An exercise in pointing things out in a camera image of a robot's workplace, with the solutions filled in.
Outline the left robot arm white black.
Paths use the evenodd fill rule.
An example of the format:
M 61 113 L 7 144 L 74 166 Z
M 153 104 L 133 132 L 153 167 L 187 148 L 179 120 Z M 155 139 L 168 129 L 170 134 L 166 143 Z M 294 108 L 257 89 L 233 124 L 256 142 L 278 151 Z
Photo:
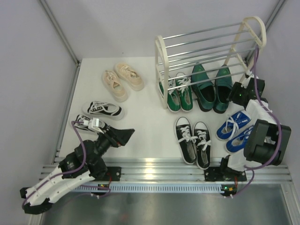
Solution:
M 26 214 L 38 215 L 48 211 L 61 197 L 89 182 L 103 180 L 107 166 L 103 155 L 111 148 L 125 146 L 135 130 L 107 126 L 97 134 L 96 140 L 81 140 L 58 166 L 32 187 L 20 189 L 24 199 L 22 209 Z

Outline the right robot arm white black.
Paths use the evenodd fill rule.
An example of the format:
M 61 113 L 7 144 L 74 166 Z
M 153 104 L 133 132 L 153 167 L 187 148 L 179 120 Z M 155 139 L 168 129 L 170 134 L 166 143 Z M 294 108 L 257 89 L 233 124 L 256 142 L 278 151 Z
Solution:
M 228 100 L 243 109 L 230 115 L 216 132 L 229 153 L 221 159 L 222 180 L 246 181 L 246 169 L 278 166 L 283 161 L 291 128 L 274 119 L 266 99 L 257 99 L 264 86 L 264 80 L 251 78 L 246 85 L 236 82 L 232 87 Z

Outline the green loafer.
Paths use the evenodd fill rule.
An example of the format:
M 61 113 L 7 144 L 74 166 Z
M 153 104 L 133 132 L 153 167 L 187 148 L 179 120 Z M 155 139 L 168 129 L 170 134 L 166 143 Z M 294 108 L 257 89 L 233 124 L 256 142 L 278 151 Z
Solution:
M 207 80 L 209 77 L 202 64 L 196 64 L 192 70 L 191 82 Z M 192 85 L 192 91 L 197 97 L 200 109 L 204 112 L 210 111 L 215 103 L 216 97 L 212 81 L 206 81 Z
M 226 64 L 219 69 L 215 80 L 215 90 L 216 90 L 216 101 L 213 106 L 213 110 L 216 113 L 224 113 L 228 106 L 228 97 L 233 87 L 232 76 L 229 67 Z

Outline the green canvas sneaker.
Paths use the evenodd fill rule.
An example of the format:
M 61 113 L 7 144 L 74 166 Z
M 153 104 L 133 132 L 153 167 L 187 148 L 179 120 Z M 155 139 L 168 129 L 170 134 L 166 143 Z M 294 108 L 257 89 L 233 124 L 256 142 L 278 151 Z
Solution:
M 158 80 L 159 92 L 160 92 L 161 96 L 164 95 L 164 87 L 163 87 L 162 82 L 163 82 L 162 79 Z M 172 90 L 168 91 L 167 108 L 173 113 L 178 112 L 181 108 L 179 95 L 178 95 L 176 89 L 172 89 Z
M 191 83 L 190 77 L 181 77 L 182 75 L 185 75 L 183 72 L 178 72 L 176 74 L 177 79 L 175 79 L 176 86 L 179 88 L 178 93 L 180 97 L 180 104 L 182 110 L 185 112 L 189 112 L 193 108 L 193 99 L 192 99 L 192 91 L 191 86 L 188 86 L 188 84 Z

